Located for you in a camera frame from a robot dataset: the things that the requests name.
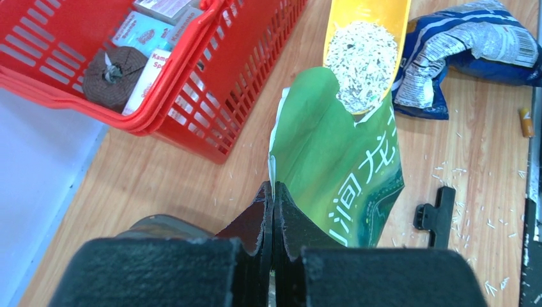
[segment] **white label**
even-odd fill
[[[395,103],[422,109],[430,107],[435,96],[433,78],[444,69],[445,65],[444,60],[432,62],[428,67],[418,67],[416,64],[409,65],[401,87],[397,91]]]
[[[524,28],[492,24],[486,27],[480,57],[491,61],[532,68],[538,59],[538,44]]]
[[[151,54],[151,57],[145,64],[145,68],[135,84],[135,88],[124,107],[122,115],[127,116],[139,109],[139,106],[143,102],[143,99],[147,96],[148,91],[153,85],[154,81],[162,71],[162,68],[166,64],[167,59],[171,52],[156,49]]]
[[[173,30],[169,32],[167,36],[167,42],[174,46],[177,45],[179,39],[186,31],[188,25],[202,13],[203,12],[201,10],[198,10],[197,8],[188,7],[179,17],[179,22],[177,23],[175,28],[173,28]]]
[[[135,5],[172,19],[191,0],[136,0]]]

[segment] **wooden surface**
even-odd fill
[[[410,16],[463,2],[412,0]],[[536,32],[538,1],[504,2]],[[216,166],[152,138],[111,129],[20,305],[46,305],[69,259],[84,242],[114,236],[142,217],[171,214],[217,232],[241,213],[267,179],[268,137],[281,89],[297,73],[321,62],[329,6],[330,0],[309,0],[225,165]],[[393,246],[393,242],[427,245],[427,235],[412,228],[412,218],[416,205],[434,202],[442,185],[431,176],[436,175],[456,186],[457,201],[465,204],[458,207],[459,231],[452,231],[450,248],[469,259],[484,293],[485,281],[498,289],[496,297],[488,296],[490,306],[517,306],[525,197],[525,180],[518,170],[527,169],[527,140],[520,133],[517,109],[530,106],[531,90],[454,72],[443,89],[451,109],[448,122],[397,118],[406,188],[380,246]],[[459,174],[454,168],[467,172]],[[495,229],[487,225],[488,219]],[[504,278],[509,281],[501,290]]]

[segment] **green bag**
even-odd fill
[[[285,183],[301,211],[342,245],[375,246],[405,186],[391,96],[355,123],[338,91],[333,72],[317,67],[283,92],[269,177]]]

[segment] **gray surface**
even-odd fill
[[[16,306],[107,128],[0,89],[0,306]]]
[[[530,213],[535,211],[535,206],[531,200],[527,200],[525,204],[520,307],[542,306],[542,244],[535,240],[529,240],[534,235],[534,214]]]
[[[542,42],[542,4],[538,12],[538,42]],[[536,204],[536,220],[538,227],[534,229],[533,240],[542,242],[542,205],[540,202],[540,140],[542,135],[542,88],[534,88],[532,94],[532,121],[534,124],[535,137],[529,142],[529,179],[527,181],[527,194]]]

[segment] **yellow scoop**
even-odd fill
[[[354,21],[368,21],[385,27],[395,37],[398,55],[393,76],[397,75],[399,64],[401,63],[401,55],[403,54],[409,10],[410,0],[333,0],[331,2],[327,33],[325,35],[322,63],[327,58],[329,42],[331,42],[331,39],[335,35],[336,27],[343,28]],[[382,98],[388,95],[393,81],[394,78],[392,78]],[[366,112],[363,111],[355,114],[360,115]]]

